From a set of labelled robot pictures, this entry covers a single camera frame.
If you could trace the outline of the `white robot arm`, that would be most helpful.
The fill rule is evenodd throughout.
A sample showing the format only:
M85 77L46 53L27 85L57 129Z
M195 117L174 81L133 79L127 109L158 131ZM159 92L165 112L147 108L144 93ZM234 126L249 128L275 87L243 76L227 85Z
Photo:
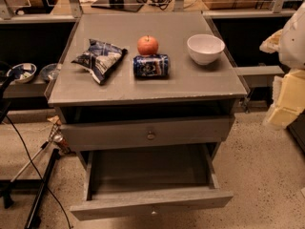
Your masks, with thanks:
M275 130L285 129L305 110L305 3L259 49L277 52L279 61L290 68L283 77L274 78L273 104L263 121Z

